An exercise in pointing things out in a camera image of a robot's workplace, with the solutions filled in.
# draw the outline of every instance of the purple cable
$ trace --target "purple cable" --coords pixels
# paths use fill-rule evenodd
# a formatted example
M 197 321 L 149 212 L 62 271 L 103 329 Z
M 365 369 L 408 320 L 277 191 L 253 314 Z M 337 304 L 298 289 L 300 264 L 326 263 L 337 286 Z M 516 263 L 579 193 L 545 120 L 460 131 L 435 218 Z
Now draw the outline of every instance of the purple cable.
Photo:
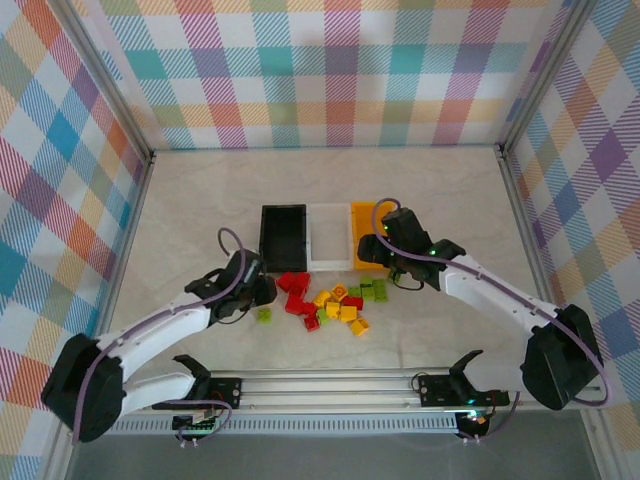
M 224 422 L 222 422 L 213 432 L 211 432 L 210 434 L 202 437 L 200 440 L 198 440 L 197 443 L 204 443 L 208 440 L 210 440 L 211 438 L 215 437 L 218 433 L 220 433 L 220 431 L 227 426 L 227 424 L 229 423 L 229 421 L 231 420 L 231 415 L 233 412 L 233 409 L 231 407 L 231 405 L 229 405 L 227 402 L 223 402 L 221 400 L 169 400 L 168 402 L 165 403 L 173 403 L 176 405 L 202 405 L 203 403 L 208 403 L 210 405 L 219 405 L 221 407 L 224 407 L 227 412 L 227 418 L 224 419 Z M 183 443 L 183 445 L 185 444 L 185 439 L 182 438 L 182 431 L 184 430 L 184 427 L 180 427 L 178 429 L 178 440 L 180 440 L 180 442 Z
M 133 334 L 157 322 L 158 320 L 162 320 L 163 318 L 168 317 L 169 315 L 175 315 L 176 313 L 184 312 L 185 310 L 189 310 L 191 308 L 201 307 L 202 305 L 205 305 L 209 302 L 218 300 L 219 298 L 224 297 L 227 293 L 231 292 L 236 287 L 236 285 L 240 283 L 240 280 L 244 275 L 244 268 L 247 262 L 247 256 L 244 252 L 242 241 L 240 240 L 240 237 L 238 237 L 238 235 L 236 235 L 233 230 L 226 227 L 222 227 L 220 230 L 218 230 L 218 242 L 220 243 L 220 247 L 224 252 L 226 252 L 227 250 L 226 248 L 224 248 L 224 245 L 222 244 L 222 232 L 227 232 L 229 235 L 233 237 L 233 239 L 238 244 L 238 250 L 240 251 L 240 269 L 238 270 L 238 274 L 236 275 L 236 277 L 233 279 L 233 282 L 231 282 L 231 284 L 227 288 L 225 288 L 223 291 L 221 291 L 220 293 L 212 297 L 205 298 L 204 300 L 199 300 L 193 303 L 188 303 L 186 305 L 180 305 L 178 307 L 175 307 L 174 309 L 163 310 L 154 315 L 151 315 L 149 318 L 135 325 L 130 330 L 127 330 L 126 332 L 124 332 L 120 337 L 116 338 L 104 350 L 102 350 L 102 352 L 100 352 L 100 354 L 96 357 L 96 359 L 87 369 L 87 372 L 85 373 L 84 378 L 82 379 L 80 390 L 78 391 L 78 400 L 76 401 L 76 411 L 73 417 L 72 444 L 75 445 L 76 443 L 78 443 L 78 440 L 80 439 L 80 424 L 82 423 L 82 411 L 84 409 L 84 400 L 85 400 L 85 397 L 87 396 L 87 390 L 89 389 L 89 382 L 91 381 L 91 378 L 93 377 L 93 374 L 95 373 L 96 368 L 98 367 L 98 364 L 102 361 L 103 358 L 105 358 L 109 353 L 111 353 L 111 351 L 113 351 L 114 348 L 118 346 L 118 342 L 122 343 L 123 341 L 131 337 Z
M 423 262 L 443 263 L 450 267 L 458 268 L 459 270 L 468 272 L 474 275 L 478 280 L 484 280 L 485 282 L 489 283 L 493 287 L 500 290 L 505 295 L 508 295 L 509 297 L 513 298 L 518 303 L 522 304 L 525 308 L 531 310 L 534 314 L 540 315 L 542 318 L 544 318 L 546 321 L 548 321 L 549 323 L 554 325 L 558 330 L 564 333 L 567 337 L 569 337 L 580 348 L 580 350 L 582 350 L 582 352 L 586 355 L 589 361 L 593 363 L 593 365 L 596 367 L 596 370 L 598 371 L 598 374 L 600 375 L 600 377 L 602 377 L 602 382 L 604 383 L 604 399 L 591 401 L 591 400 L 581 400 L 579 398 L 574 398 L 573 400 L 576 403 L 580 403 L 582 405 L 587 405 L 590 407 L 604 407 L 609 404 L 613 396 L 613 386 L 611 385 L 611 380 L 609 379 L 609 376 L 607 375 L 607 372 L 605 371 L 604 366 L 600 363 L 600 361 L 598 360 L 598 357 L 596 357 L 596 355 L 589 349 L 589 347 L 587 347 L 587 345 L 575 333 L 573 333 L 571 329 L 563 325 L 560 321 L 556 320 L 547 312 L 544 312 L 538 309 L 533 303 L 531 303 L 526 298 L 522 297 L 518 293 L 511 290 L 506 285 L 503 285 L 497 280 L 484 275 L 482 272 L 480 272 L 479 270 L 476 270 L 475 268 L 471 268 L 471 267 L 468 267 L 467 265 L 462 265 L 458 262 L 454 262 L 451 260 L 445 260 L 444 258 L 428 257 L 425 255 L 416 255 L 414 253 L 405 252 L 404 250 L 400 250 L 399 248 L 391 245 L 389 242 L 387 242 L 384 239 L 384 237 L 380 233 L 380 230 L 378 229 L 378 224 L 376 221 L 376 218 L 377 218 L 376 214 L 378 212 L 378 209 L 380 208 L 380 205 L 382 205 L 385 202 L 392 202 L 396 205 L 397 208 L 401 207 L 400 202 L 395 198 L 383 198 L 378 203 L 376 203 L 375 206 L 373 207 L 373 213 L 371 215 L 373 231 L 376 234 L 376 237 L 378 238 L 378 240 L 380 240 L 380 242 L 382 242 L 382 244 L 385 247 L 387 247 L 392 252 L 405 258 L 410 258 L 412 260 L 420 260 Z

